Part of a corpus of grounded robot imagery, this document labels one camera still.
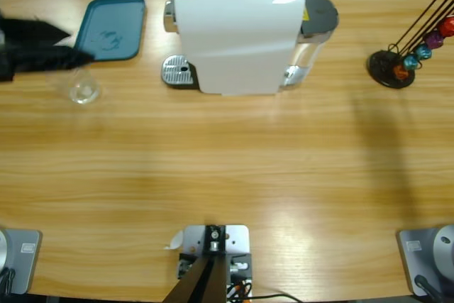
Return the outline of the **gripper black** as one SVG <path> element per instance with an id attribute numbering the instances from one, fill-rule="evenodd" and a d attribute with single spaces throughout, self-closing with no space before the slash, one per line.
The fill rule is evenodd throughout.
<path id="1" fill-rule="evenodd" d="M 12 82 L 15 72 L 72 70 L 92 63 L 95 57 L 69 46 L 52 46 L 71 34 L 48 22 L 2 18 L 1 82 Z"/>

